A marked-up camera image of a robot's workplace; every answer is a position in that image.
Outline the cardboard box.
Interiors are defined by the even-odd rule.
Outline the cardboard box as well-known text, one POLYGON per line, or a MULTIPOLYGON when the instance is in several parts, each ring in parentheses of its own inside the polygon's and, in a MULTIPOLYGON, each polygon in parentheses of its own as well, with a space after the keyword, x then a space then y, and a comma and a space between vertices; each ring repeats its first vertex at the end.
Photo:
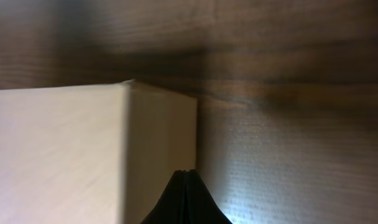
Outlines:
POLYGON ((196 112, 134 80, 0 90, 0 223, 140 223, 195 168, 196 112))

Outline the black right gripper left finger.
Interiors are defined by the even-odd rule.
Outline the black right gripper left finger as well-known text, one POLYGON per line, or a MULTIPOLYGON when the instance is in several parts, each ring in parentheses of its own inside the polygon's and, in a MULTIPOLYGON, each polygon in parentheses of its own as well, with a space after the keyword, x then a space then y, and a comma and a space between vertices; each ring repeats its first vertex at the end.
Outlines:
POLYGON ((141 224, 183 223, 186 173, 183 170, 173 173, 155 207, 141 224))

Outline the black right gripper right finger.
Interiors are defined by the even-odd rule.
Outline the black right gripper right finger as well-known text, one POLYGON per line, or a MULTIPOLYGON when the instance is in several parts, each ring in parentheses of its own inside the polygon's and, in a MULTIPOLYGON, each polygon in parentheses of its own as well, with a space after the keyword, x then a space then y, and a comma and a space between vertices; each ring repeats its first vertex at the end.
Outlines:
POLYGON ((196 170, 187 172, 187 220, 190 224, 231 224, 196 170))

